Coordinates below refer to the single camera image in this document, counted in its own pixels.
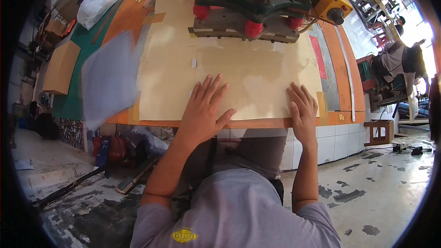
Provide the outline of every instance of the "translucent plastic sheet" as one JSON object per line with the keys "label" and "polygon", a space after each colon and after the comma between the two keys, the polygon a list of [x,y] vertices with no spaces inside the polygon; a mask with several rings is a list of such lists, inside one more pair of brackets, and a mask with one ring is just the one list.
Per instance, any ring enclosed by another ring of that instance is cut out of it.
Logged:
{"label": "translucent plastic sheet", "polygon": [[93,53],[81,68],[86,127],[97,129],[116,113],[131,107],[138,94],[133,35],[122,32]]}

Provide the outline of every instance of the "stained concrete floor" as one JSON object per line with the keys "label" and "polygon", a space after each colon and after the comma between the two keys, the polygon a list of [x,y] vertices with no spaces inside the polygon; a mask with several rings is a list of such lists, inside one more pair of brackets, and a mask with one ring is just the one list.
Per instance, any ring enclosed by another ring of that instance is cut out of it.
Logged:
{"label": "stained concrete floor", "polygon": [[[427,147],[427,135],[394,142]],[[411,150],[372,149],[318,167],[319,202],[328,212],[343,247],[391,247],[418,208],[426,191],[433,156],[411,156]],[[291,208],[295,171],[281,173],[284,207]]]}
{"label": "stained concrete floor", "polygon": [[[93,157],[60,141],[45,141],[26,130],[17,130],[15,136],[14,158],[30,158],[35,167],[18,171],[29,200],[43,198],[93,167]],[[421,140],[428,140],[427,135],[394,141],[424,146]],[[406,228],[433,165],[433,154],[410,153],[376,148],[318,167],[319,201],[328,205],[344,247],[391,247]],[[287,208],[295,173],[280,174]],[[118,194],[114,187],[125,176],[115,172],[108,179],[103,174],[91,177],[47,206],[41,220],[53,240],[60,247],[128,247],[144,185],[128,196]]]}

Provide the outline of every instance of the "green cutting mat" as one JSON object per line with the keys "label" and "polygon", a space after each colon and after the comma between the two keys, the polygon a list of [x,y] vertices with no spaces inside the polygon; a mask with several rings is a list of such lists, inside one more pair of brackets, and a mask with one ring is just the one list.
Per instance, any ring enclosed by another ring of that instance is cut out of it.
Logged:
{"label": "green cutting mat", "polygon": [[101,47],[104,36],[113,20],[114,15],[110,17],[107,24],[101,31],[100,36],[96,40],[95,44],[91,44],[93,37],[103,23],[107,13],[105,13],[100,21],[93,26],[91,30],[86,30],[80,24],[77,24],[74,32],[72,33],[71,41],[78,45],[81,50],[78,55],[77,62],[75,63],[74,71],[72,72],[71,84],[69,86],[68,95],[55,95],[53,100],[52,115],[59,118],[67,118],[72,120],[83,120],[83,108],[81,99],[81,67],[84,61],[93,54],[97,49]]}

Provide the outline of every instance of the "person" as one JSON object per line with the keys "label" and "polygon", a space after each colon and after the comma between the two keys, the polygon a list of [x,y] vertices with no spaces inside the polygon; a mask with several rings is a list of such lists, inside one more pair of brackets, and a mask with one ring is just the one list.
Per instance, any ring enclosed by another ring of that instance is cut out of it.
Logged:
{"label": "person", "polygon": [[[396,20],[396,25],[400,25],[403,26],[406,24],[406,20],[404,19],[404,17],[399,16],[398,19]],[[369,29],[377,29],[377,28],[382,28],[384,29],[384,25],[381,21],[375,22],[372,25],[368,26]]]}
{"label": "person", "polygon": [[419,78],[424,78],[426,84],[429,82],[420,47],[424,42],[426,40],[422,39],[415,42],[412,47],[407,47],[402,41],[388,42],[377,56],[371,54],[358,59],[357,63],[369,62],[374,75],[388,83],[392,82],[398,74],[403,74],[406,92],[410,95],[413,84]]}
{"label": "person", "polygon": [[174,222],[171,198],[186,162],[235,113],[230,109],[217,115],[229,87],[217,91],[221,80],[218,75],[212,83],[207,76],[195,85],[173,141],[147,180],[130,247],[343,247],[326,206],[317,202],[317,103],[294,83],[286,92],[303,151],[292,186],[292,212],[270,183],[279,172],[287,129],[268,129],[272,134],[267,135],[247,130],[251,138],[242,139],[238,152],[216,154],[212,174],[194,192],[190,210]]}
{"label": "person", "polygon": [[[404,33],[403,26],[395,25],[395,29],[396,29],[396,31],[398,32],[398,34],[400,36],[403,35],[403,33]],[[378,42],[377,48],[383,47],[386,43],[388,43],[390,41],[389,38],[387,37],[385,31],[383,31],[383,32],[373,36],[373,38],[375,38],[377,40],[377,42]]]}
{"label": "person", "polygon": [[29,105],[30,121],[28,121],[28,129],[35,131],[43,137],[43,139],[57,140],[59,138],[59,127],[53,121],[52,108],[46,107],[46,111],[40,113],[37,102],[31,102]]}

